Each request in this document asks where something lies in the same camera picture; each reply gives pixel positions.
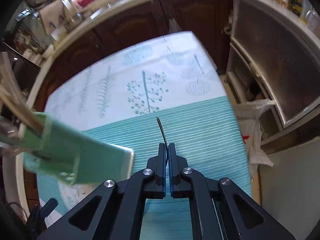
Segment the green perforated utensil holder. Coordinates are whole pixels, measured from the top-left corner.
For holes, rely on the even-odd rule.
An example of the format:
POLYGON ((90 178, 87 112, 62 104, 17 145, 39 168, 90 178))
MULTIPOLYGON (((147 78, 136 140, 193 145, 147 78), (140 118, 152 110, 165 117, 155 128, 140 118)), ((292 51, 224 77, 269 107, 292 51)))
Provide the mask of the green perforated utensil holder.
POLYGON ((21 138, 16 127, 1 118, 1 142, 22 149, 28 172, 52 176, 68 186, 130 177, 133 149, 94 139, 44 113, 36 116, 44 124, 42 134, 26 128, 21 138))

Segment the plain brown wooden chopstick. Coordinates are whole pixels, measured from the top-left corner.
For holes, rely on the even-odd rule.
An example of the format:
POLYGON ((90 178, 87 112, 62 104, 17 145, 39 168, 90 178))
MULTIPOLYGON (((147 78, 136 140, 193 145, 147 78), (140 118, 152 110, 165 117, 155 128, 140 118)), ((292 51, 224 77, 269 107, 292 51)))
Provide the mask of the plain brown wooden chopstick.
POLYGON ((1 102, 3 102, 21 122, 29 127, 34 134, 42 135, 44 124, 40 122, 33 111, 28 109, 18 98, 11 95, 3 85, 1 85, 1 102))

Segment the dark wooden kitchen cabinets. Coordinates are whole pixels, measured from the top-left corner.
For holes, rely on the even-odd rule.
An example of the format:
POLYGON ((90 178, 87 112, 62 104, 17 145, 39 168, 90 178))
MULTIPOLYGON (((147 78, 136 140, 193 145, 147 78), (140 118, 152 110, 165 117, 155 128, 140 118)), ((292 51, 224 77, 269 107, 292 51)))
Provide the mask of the dark wooden kitchen cabinets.
POLYGON ((233 0, 153 0, 124 10, 82 34, 53 62, 34 107, 44 112, 46 97, 87 67, 154 38, 191 32, 216 66, 226 70, 229 38, 223 32, 233 0))

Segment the silver fork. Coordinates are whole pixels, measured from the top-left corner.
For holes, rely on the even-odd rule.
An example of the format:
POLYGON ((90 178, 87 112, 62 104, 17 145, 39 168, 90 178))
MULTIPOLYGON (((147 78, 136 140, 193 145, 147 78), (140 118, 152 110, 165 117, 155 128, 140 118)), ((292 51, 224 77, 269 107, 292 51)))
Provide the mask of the silver fork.
POLYGON ((159 126, 159 129, 160 129, 160 132, 162 134, 162 137, 163 137, 163 140, 164 140, 164 144, 165 146, 167 147, 168 146, 168 143, 167 143, 167 140, 166 140, 166 137, 165 137, 165 133, 164 133, 164 129, 163 129, 163 126, 161 124, 161 120, 159 117, 156 117, 156 121, 157 121, 157 124, 159 126))

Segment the white plastic bag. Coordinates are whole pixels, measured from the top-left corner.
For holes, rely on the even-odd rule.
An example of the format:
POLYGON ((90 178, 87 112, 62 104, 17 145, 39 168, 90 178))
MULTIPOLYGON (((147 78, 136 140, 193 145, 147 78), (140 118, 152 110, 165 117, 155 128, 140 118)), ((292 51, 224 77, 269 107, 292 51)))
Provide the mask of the white plastic bag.
POLYGON ((273 166, 272 161, 261 149, 262 130, 260 117, 274 106, 270 99, 240 103, 233 106, 241 136, 247 153, 249 174, 253 178, 259 165, 273 166))

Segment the floral teal white tablecloth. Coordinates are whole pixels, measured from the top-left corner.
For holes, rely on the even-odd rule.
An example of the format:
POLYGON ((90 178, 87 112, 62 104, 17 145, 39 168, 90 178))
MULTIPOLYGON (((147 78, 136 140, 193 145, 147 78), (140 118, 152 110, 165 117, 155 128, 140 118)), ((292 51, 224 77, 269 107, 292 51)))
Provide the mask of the floral teal white tablecloth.
POLYGON ((47 97, 44 111, 88 136, 134 151, 131 174, 164 142, 205 177, 251 182, 239 126, 214 62, 191 32, 136 44, 87 67, 47 97))

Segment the steel dish cabinet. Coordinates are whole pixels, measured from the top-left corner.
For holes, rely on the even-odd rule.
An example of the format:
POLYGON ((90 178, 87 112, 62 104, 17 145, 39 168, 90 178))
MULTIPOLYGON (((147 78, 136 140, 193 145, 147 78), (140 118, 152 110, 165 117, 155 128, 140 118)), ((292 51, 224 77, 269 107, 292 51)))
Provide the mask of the steel dish cabinet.
POLYGON ((263 144, 319 136, 319 38, 272 0, 233 0, 230 54, 274 102, 263 144))

